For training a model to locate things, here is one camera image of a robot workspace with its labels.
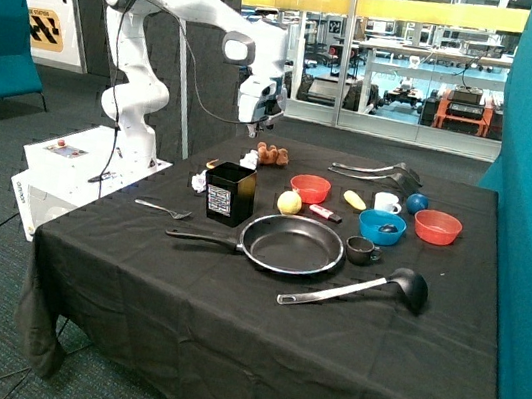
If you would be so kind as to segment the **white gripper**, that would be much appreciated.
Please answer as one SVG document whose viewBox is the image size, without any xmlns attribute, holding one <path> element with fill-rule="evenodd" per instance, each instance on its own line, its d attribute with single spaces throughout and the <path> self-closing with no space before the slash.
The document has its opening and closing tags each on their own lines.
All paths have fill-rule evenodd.
<svg viewBox="0 0 532 399">
<path fill-rule="evenodd" d="M 264 131 L 261 123 L 272 127 L 284 115 L 287 90 L 282 77 L 251 75 L 239 85 L 238 93 L 238 120 L 247 124 L 249 137 L 255 138 L 256 130 Z"/>
</svg>

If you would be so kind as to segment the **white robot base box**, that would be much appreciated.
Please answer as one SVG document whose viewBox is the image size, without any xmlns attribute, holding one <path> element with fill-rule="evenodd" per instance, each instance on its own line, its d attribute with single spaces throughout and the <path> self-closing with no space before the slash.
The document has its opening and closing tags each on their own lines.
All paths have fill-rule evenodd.
<svg viewBox="0 0 532 399">
<path fill-rule="evenodd" d="M 25 237 L 38 226 L 170 166 L 129 159 L 123 135 L 110 127 L 58 136 L 24 146 L 28 169 L 12 177 Z"/>
</svg>

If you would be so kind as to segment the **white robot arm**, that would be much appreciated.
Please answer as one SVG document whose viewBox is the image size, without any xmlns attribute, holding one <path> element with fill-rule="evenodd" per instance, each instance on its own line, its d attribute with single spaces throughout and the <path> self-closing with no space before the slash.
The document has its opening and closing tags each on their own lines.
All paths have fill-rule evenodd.
<svg viewBox="0 0 532 399">
<path fill-rule="evenodd" d="M 248 21 L 222 0 L 104 0 L 107 33 L 114 64 L 128 81 L 102 96 L 105 113 L 118 124 L 122 164 L 129 169 L 156 165 L 156 135 L 144 117 L 170 99 L 149 63 L 144 21 L 166 11 L 178 19 L 216 26 L 225 31 L 226 62 L 247 66 L 250 76 L 239 86 L 238 119 L 249 129 L 280 119 L 287 102 L 284 64 L 287 31 L 266 19 Z"/>
</svg>

